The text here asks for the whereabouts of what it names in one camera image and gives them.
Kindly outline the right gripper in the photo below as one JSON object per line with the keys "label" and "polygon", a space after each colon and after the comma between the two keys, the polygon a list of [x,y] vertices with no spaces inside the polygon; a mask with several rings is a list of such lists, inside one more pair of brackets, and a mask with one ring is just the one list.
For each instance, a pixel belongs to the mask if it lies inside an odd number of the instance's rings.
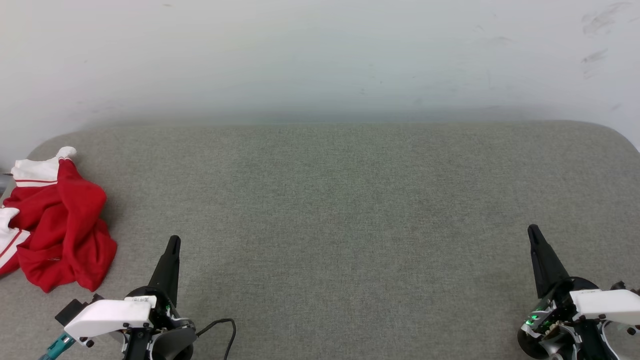
{"label": "right gripper", "polygon": [[617,324],[639,335],[639,292],[622,281],[603,290],[570,276],[538,225],[527,233],[539,302],[518,330],[519,348],[537,360],[619,360],[605,330]]}

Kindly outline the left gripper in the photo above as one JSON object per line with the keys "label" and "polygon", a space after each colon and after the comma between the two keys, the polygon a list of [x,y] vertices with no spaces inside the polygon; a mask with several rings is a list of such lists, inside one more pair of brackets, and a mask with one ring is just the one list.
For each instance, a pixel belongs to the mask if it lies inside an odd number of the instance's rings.
{"label": "left gripper", "polygon": [[110,335],[121,342],[125,360],[190,360],[198,335],[195,324],[179,315],[181,239],[172,235],[148,286],[122,300],[94,294],[92,301],[71,301],[64,308],[64,332],[79,344]]}

